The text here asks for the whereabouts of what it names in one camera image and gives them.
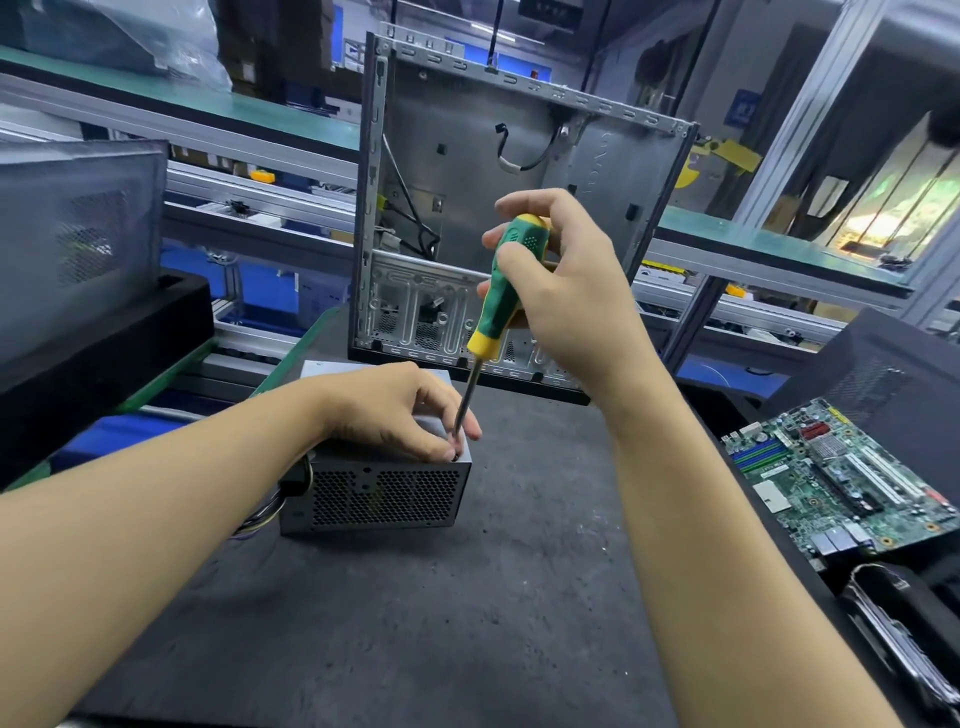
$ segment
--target left hand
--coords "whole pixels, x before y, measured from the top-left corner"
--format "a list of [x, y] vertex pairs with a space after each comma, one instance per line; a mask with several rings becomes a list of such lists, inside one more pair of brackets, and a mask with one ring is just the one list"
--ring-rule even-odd
[[[402, 449], [427, 462], [448, 462], [463, 452], [459, 433], [451, 432], [460, 393], [413, 362], [318, 376], [315, 382], [323, 386], [332, 405], [328, 410], [331, 437]], [[413, 411], [418, 405], [443, 421], [450, 433], [446, 440], [417, 424]], [[471, 440], [479, 440], [482, 434], [469, 411], [464, 432]]]

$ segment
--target cable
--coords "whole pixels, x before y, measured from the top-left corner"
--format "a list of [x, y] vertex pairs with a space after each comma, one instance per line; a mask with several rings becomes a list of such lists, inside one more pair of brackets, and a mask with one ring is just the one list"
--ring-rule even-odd
[[[420, 245], [420, 249], [417, 250], [416, 248], [413, 248], [409, 243], [405, 243], [405, 242], [403, 243], [404, 247], [409, 248], [414, 253], [422, 255], [427, 260], [434, 260], [436, 258], [436, 246], [437, 246], [437, 243], [440, 242], [440, 236], [437, 235], [435, 232], [433, 232], [428, 226], [424, 225], [423, 222], [408, 215], [402, 209], [394, 205], [392, 202], [390, 202], [390, 200], [387, 200], [386, 203], [384, 203], [384, 207], [389, 209], [391, 212], [395, 212], [404, 220], [406, 220], [407, 222], [413, 223], [419, 228], [419, 231], [417, 233], [417, 243]], [[429, 248], [423, 247], [423, 234], [425, 232], [433, 236], [433, 240], [429, 243]]]
[[493, 128], [495, 132], [503, 134], [500, 139], [500, 144], [496, 148], [496, 160], [500, 164], [500, 169], [502, 169], [504, 172], [510, 172], [512, 175], [518, 175], [520, 172], [529, 172], [534, 167], [542, 164], [546, 159], [546, 156], [550, 154], [550, 147], [552, 147], [554, 141], [557, 140], [557, 134], [560, 132], [560, 126], [560, 124], [557, 124], [553, 128], [553, 133], [550, 135], [550, 141], [546, 145], [546, 149], [543, 150], [543, 154], [537, 157], [536, 161], [520, 166], [519, 164], [514, 164], [513, 162], [507, 161], [507, 159], [503, 158], [503, 148], [507, 146], [507, 137], [510, 136], [510, 130], [507, 129], [507, 125], [501, 121]]
[[[296, 473], [295, 467], [300, 465], [302, 470]], [[287, 476], [293, 473], [293, 477], [287, 479]], [[267, 523], [276, 518], [276, 515], [283, 508], [283, 504], [288, 497], [302, 496], [306, 493], [310, 484], [313, 482], [313, 466], [310, 464], [309, 453], [298, 460], [293, 467], [277, 483], [277, 488], [270, 496], [270, 499], [260, 508], [247, 516], [230, 536], [231, 539], [248, 538]]]
[[[421, 254], [427, 260], [435, 260], [437, 258], [437, 244], [440, 242], [440, 236], [433, 232], [428, 225], [426, 225], [423, 220], [420, 218], [420, 214], [417, 212], [417, 206], [414, 205], [413, 196], [410, 194], [410, 188], [407, 187], [406, 181], [403, 179], [403, 175], [400, 173], [400, 167], [396, 163], [396, 157], [394, 157], [394, 150], [390, 148], [390, 142], [387, 141], [387, 135], [383, 134], [383, 149], [387, 153], [387, 158], [390, 160], [391, 166], [394, 168], [396, 173], [396, 180], [400, 184], [400, 191], [403, 193], [403, 198], [407, 201], [407, 205], [410, 207], [410, 212], [413, 215], [407, 215], [403, 210], [399, 209], [396, 205], [387, 201], [387, 205], [393, 212], [396, 212], [402, 216], [408, 222], [413, 223], [417, 226], [417, 242], [420, 245]], [[433, 237], [433, 241], [427, 244], [427, 247], [424, 247], [423, 243], [423, 234], [428, 233]]]
[[716, 375], [719, 376], [721, 379], [723, 379], [723, 383], [724, 383], [724, 384], [726, 384], [728, 387], [730, 387], [730, 388], [732, 389], [732, 387], [730, 386], [730, 383], [727, 381], [727, 378], [726, 378], [725, 376], [723, 376], [722, 374], [720, 374], [720, 373], [719, 373], [717, 370], [715, 370], [713, 367], [709, 366], [708, 364], [704, 364], [703, 362], [700, 363], [700, 366], [706, 367], [707, 369], [711, 370], [714, 374], [716, 374]]

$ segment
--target screwdriver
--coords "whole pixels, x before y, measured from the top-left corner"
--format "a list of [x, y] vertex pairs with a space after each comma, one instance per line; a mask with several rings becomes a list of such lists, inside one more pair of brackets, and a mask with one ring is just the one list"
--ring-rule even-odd
[[[503, 231], [500, 241], [496, 244], [497, 250], [504, 243], [520, 243], [524, 248], [543, 260], [546, 255], [546, 244], [550, 239], [550, 229], [537, 215], [518, 215]], [[516, 310], [520, 308], [520, 296], [516, 289], [500, 273], [496, 265], [496, 253], [493, 254], [493, 268], [490, 275], [490, 290], [483, 301], [483, 310], [480, 319], [467, 342], [467, 351], [475, 357], [473, 369], [467, 380], [467, 390], [460, 401], [457, 410], [457, 419], [453, 423], [454, 437], [460, 436], [460, 427], [470, 406], [470, 398], [476, 388], [480, 370], [488, 359], [495, 358], [500, 353], [500, 338], [503, 331], [514, 318]]]

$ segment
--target blue sign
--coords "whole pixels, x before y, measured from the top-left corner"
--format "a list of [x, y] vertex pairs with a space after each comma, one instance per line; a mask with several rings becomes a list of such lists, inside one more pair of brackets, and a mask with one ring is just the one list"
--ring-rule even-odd
[[723, 120], [724, 126], [746, 129], [750, 126], [759, 103], [760, 94], [756, 91], [748, 91], [746, 88], [739, 88], [733, 95], [733, 103], [727, 111], [727, 118]]

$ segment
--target right hand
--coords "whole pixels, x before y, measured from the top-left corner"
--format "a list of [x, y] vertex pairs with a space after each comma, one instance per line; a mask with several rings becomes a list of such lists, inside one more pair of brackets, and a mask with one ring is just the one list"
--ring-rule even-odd
[[[657, 359], [613, 243], [569, 192], [514, 192], [496, 202], [496, 211], [511, 220], [530, 212], [550, 223], [550, 250], [561, 257], [553, 273], [518, 243], [501, 246], [496, 262], [538, 343], [588, 394], [602, 397], [621, 374]], [[485, 232], [484, 246], [496, 248], [506, 225]], [[484, 297], [489, 288], [484, 281], [477, 290]]]

